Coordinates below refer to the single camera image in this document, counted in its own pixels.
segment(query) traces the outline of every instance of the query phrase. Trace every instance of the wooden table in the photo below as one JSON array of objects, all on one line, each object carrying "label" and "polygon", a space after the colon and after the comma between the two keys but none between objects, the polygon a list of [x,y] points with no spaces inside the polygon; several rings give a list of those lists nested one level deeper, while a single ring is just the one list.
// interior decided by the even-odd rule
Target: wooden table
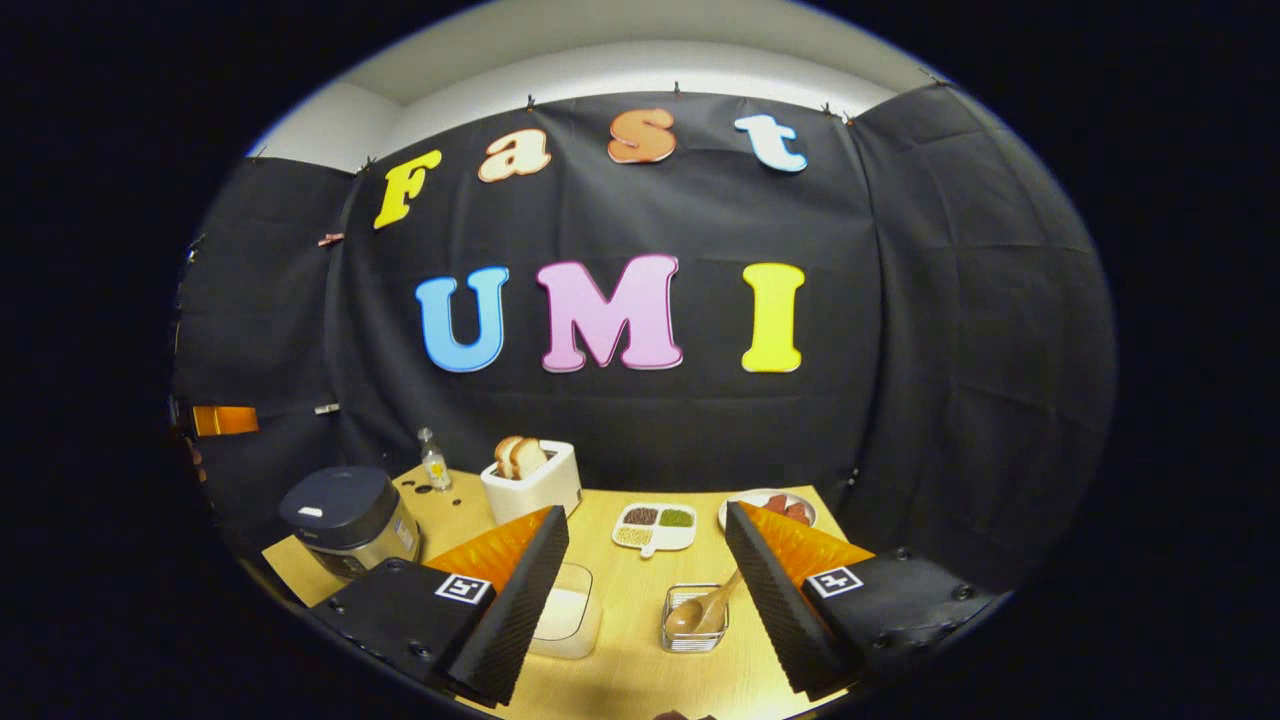
[{"label": "wooden table", "polygon": [[[452,471],[448,493],[416,493],[428,482],[419,466],[397,478],[396,487],[428,534],[424,560],[494,527],[477,475]],[[412,480],[415,486],[407,483]],[[845,534],[812,486],[782,488],[805,497],[818,509],[817,528],[837,538]],[[723,583],[735,562],[724,543],[717,512],[732,492],[636,493],[582,489],[582,502],[568,518],[566,562],[586,566],[600,593],[603,616],[595,648],[580,660],[527,655],[507,706],[486,708],[458,702],[504,719],[518,720],[652,720],[678,710],[690,719],[771,720],[800,715],[840,694],[809,702],[792,693],[769,644],[760,615],[742,583],[730,601],[730,629],[721,644],[699,655],[666,652],[659,620],[667,588],[676,583]],[[631,502],[681,502],[698,510],[694,544],[681,551],[658,551],[641,560],[637,550],[611,539],[613,524]],[[288,537],[262,555],[308,607],[342,588]]]}]

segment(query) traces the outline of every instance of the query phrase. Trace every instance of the blue letter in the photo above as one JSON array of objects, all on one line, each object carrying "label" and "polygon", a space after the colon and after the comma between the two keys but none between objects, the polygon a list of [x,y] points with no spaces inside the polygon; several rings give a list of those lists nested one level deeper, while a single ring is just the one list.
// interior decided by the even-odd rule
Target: blue letter
[{"label": "blue letter", "polygon": [[809,160],[804,155],[792,154],[782,143],[783,137],[795,140],[796,131],[786,126],[780,126],[773,119],[773,115],[739,118],[733,120],[733,127],[746,131],[746,136],[751,140],[751,150],[755,150],[755,156],[774,170],[799,173],[809,164]]},{"label": "blue letter", "polygon": [[453,314],[449,297],[457,290],[453,278],[435,278],[417,286],[413,296],[422,305],[422,340],[426,355],[451,373],[474,373],[488,366],[502,352],[502,286],[511,273],[507,268],[483,268],[467,277],[467,287],[476,291],[480,337],[471,345],[453,340]]}]

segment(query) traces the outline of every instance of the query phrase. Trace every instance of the white plate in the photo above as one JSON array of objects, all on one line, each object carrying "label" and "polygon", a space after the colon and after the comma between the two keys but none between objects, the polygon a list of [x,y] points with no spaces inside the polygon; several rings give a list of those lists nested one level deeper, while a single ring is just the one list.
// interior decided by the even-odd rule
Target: white plate
[{"label": "white plate", "polygon": [[[637,507],[652,507],[658,511],[658,516],[654,518],[653,524],[649,525],[635,525],[631,523],[625,523],[623,518],[627,512]],[[663,510],[682,510],[694,518],[694,524],[689,528],[676,528],[671,525],[659,525],[662,520]],[[623,528],[635,528],[637,530],[649,530],[649,542],[645,544],[635,544],[631,542],[623,542],[618,539],[618,533]],[[621,544],[622,547],[636,547],[640,548],[640,557],[645,560],[653,557],[655,550],[684,550],[694,544],[694,537],[698,534],[698,510],[687,505],[672,505],[669,502],[632,502],[618,512],[618,521],[613,525],[613,542]]]},{"label": "white plate", "polygon": [[721,503],[721,510],[719,510],[721,529],[722,530],[724,529],[724,519],[728,516],[728,503],[730,502],[733,502],[733,501],[737,501],[737,502],[750,502],[751,505],[754,505],[756,507],[763,507],[764,503],[768,502],[769,498],[773,497],[774,495],[785,495],[785,496],[787,496],[787,506],[790,506],[792,502],[799,502],[800,506],[804,507],[804,514],[805,514],[805,518],[809,519],[809,527],[810,528],[813,527],[814,523],[818,521],[818,509],[815,509],[812,502],[809,502],[808,500],[800,497],[799,495],[796,495],[794,492],[787,492],[785,489],[756,488],[756,489],[749,489],[749,491],[740,492],[740,493],[735,495],[733,497],[731,497],[731,498],[728,498],[728,500],[726,500],[724,502]]}]

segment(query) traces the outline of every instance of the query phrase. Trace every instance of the toaster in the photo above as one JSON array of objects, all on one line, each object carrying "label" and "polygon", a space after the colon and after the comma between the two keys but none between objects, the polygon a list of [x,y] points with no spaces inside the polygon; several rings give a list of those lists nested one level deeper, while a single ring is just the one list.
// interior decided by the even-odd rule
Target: toaster
[{"label": "toaster", "polygon": [[480,473],[489,509],[499,525],[548,505],[563,505],[567,516],[582,501],[573,446],[549,439],[540,439],[538,445],[547,454],[547,462],[529,478],[508,480],[498,475],[497,462]]}]

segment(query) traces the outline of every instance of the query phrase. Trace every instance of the plate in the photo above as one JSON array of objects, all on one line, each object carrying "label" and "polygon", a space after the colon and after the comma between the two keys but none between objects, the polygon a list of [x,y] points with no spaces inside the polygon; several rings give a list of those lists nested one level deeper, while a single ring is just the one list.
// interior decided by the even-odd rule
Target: plate
[{"label": "plate", "polygon": [[754,505],[756,507],[763,507],[764,503],[768,502],[769,498],[773,497],[774,495],[785,495],[785,496],[787,496],[787,506],[790,506],[792,502],[799,502],[800,506],[804,507],[804,514],[805,514],[805,518],[809,519],[809,527],[810,528],[813,527],[814,523],[818,521],[818,509],[814,507],[812,502],[809,502],[808,500],[800,497],[799,495],[796,495],[794,492],[787,492],[785,489],[756,488],[756,489],[749,489],[749,491],[740,492],[740,493],[735,495],[733,497],[731,497],[731,498],[728,498],[728,500],[726,500],[724,502],[721,503],[721,510],[719,510],[721,529],[722,530],[724,529],[724,518],[728,515],[728,503],[730,502],[733,502],[733,501],[737,501],[737,502],[750,502],[751,505]]},{"label": "plate", "polygon": [[[626,516],[632,510],[648,509],[652,510],[652,519],[649,523],[627,523]],[[687,528],[680,528],[673,525],[662,524],[662,514],[664,510],[678,510],[686,512],[691,518],[691,525]],[[630,533],[636,536],[641,533],[645,542],[636,542],[634,538],[623,537],[623,533]],[[690,544],[694,544],[694,537],[698,533],[698,510],[687,505],[673,505],[669,502],[632,502],[622,509],[618,514],[618,521],[613,525],[613,542],[623,547],[635,547],[640,550],[640,557],[645,560],[653,557],[657,550],[684,550]]]}]

